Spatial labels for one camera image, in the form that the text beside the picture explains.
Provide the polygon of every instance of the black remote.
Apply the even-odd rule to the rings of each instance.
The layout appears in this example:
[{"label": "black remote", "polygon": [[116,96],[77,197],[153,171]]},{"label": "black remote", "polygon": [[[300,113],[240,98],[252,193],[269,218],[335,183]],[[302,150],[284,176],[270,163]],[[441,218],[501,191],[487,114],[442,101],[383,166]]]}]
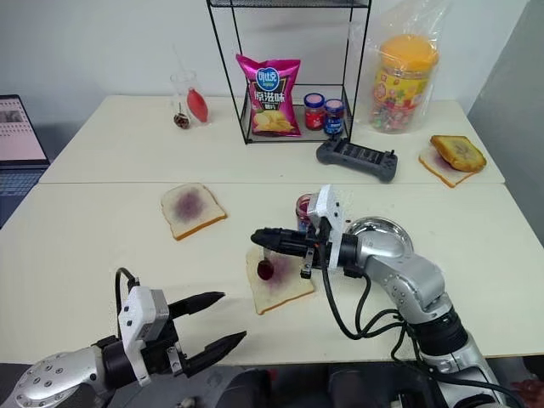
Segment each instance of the black remote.
[{"label": "black remote", "polygon": [[378,151],[349,143],[346,139],[330,139],[315,153],[323,164],[337,164],[374,174],[382,181],[391,181],[397,171],[394,150]]}]

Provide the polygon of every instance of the black cable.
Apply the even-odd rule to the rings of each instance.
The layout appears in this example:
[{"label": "black cable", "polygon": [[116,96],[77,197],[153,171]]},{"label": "black cable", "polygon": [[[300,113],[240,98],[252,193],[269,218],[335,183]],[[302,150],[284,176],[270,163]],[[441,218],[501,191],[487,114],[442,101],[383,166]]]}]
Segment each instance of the black cable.
[{"label": "black cable", "polygon": [[404,342],[405,334],[407,332],[406,327],[407,327],[407,324],[405,323],[403,325],[402,330],[400,331],[399,340],[397,341],[397,343],[394,345],[393,349],[391,350],[391,359],[393,361],[403,366],[406,366],[413,371],[416,371],[420,375],[423,375],[425,377],[430,377],[434,381],[437,381],[439,383],[448,383],[448,384],[459,385],[463,387],[486,388],[492,391],[505,394],[514,401],[514,403],[516,404],[518,408],[525,408],[524,402],[519,398],[519,396],[516,395],[513,391],[510,391],[508,388],[504,388],[500,385],[489,383],[489,382],[462,380],[461,378],[455,378],[452,375],[442,374],[441,372],[422,369],[421,366],[425,366],[425,363],[422,361],[421,356],[419,355],[417,341],[413,337],[411,337],[411,342],[412,342],[412,347],[414,349],[414,355],[416,356],[416,362],[418,365],[411,365],[405,361],[399,360],[396,357],[396,353],[397,351],[399,351],[400,347],[402,346],[402,343]]},{"label": "black cable", "polygon": [[[127,286],[128,286],[128,290],[130,291],[130,289],[133,287],[133,286],[137,286],[139,285],[138,283],[138,280],[134,277],[133,274],[131,274],[130,272],[128,272],[128,269],[126,268],[119,268],[116,272],[116,283],[115,283],[115,290],[116,290],[116,310],[117,310],[117,313],[116,313],[116,316],[119,316],[119,314],[121,313],[121,275],[125,275],[127,277]],[[117,336],[119,337],[119,339],[121,340],[121,327],[119,326],[119,319],[118,317],[117,318]]]},{"label": "black cable", "polygon": [[355,314],[355,325],[357,332],[352,333],[344,324],[342,320],[342,316],[340,316],[340,313],[338,312],[337,305],[334,301],[334,297],[332,295],[332,288],[331,288],[331,281],[329,280],[329,273],[328,269],[326,267],[326,246],[325,244],[320,244],[319,246],[319,253],[320,253],[320,266],[321,266],[321,272],[323,274],[323,285],[325,287],[325,293],[326,298],[329,302],[329,306],[331,307],[332,315],[334,316],[335,321],[337,322],[338,326],[340,327],[340,330],[343,334],[345,334],[348,338],[352,340],[360,340],[361,338],[370,338],[375,337],[379,334],[382,334],[388,330],[391,330],[395,327],[401,327],[402,324],[397,323],[391,323],[389,325],[385,325],[383,327],[380,327],[379,329],[376,329],[375,331],[370,331],[370,329],[385,315],[390,314],[396,314],[398,315],[398,310],[395,309],[386,309],[379,312],[376,316],[374,316],[369,323],[361,330],[360,329],[360,314],[363,309],[363,305],[365,304],[365,300],[368,297],[368,293],[370,292],[370,279],[367,280],[367,285],[365,288],[365,291],[363,292],[363,295],[361,296],[361,299],[357,305],[357,313]]}]

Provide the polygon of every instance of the orange jar lid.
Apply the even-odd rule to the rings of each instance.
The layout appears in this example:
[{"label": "orange jar lid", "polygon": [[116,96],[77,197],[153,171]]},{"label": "orange jar lid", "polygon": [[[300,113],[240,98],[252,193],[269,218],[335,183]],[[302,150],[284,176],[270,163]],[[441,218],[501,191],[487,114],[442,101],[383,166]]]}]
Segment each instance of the orange jar lid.
[{"label": "orange jar lid", "polygon": [[439,53],[427,37],[402,34],[389,38],[380,47],[382,64],[401,71],[430,71]]}]

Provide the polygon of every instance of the laptop keyboard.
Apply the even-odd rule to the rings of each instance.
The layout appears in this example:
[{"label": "laptop keyboard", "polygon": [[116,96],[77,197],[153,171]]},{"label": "laptop keyboard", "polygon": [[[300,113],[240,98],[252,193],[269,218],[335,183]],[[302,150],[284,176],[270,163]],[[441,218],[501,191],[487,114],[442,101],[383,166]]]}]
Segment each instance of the laptop keyboard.
[{"label": "laptop keyboard", "polygon": [[35,172],[0,172],[0,197],[26,196],[42,177],[43,170]]}]

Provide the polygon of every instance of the laptop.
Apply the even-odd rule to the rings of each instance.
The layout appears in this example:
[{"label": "laptop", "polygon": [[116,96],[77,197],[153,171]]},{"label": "laptop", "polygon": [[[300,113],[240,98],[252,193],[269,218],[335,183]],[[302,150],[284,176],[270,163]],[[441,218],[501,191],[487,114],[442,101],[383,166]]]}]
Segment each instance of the laptop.
[{"label": "laptop", "polygon": [[0,228],[48,166],[19,95],[0,95]]}]

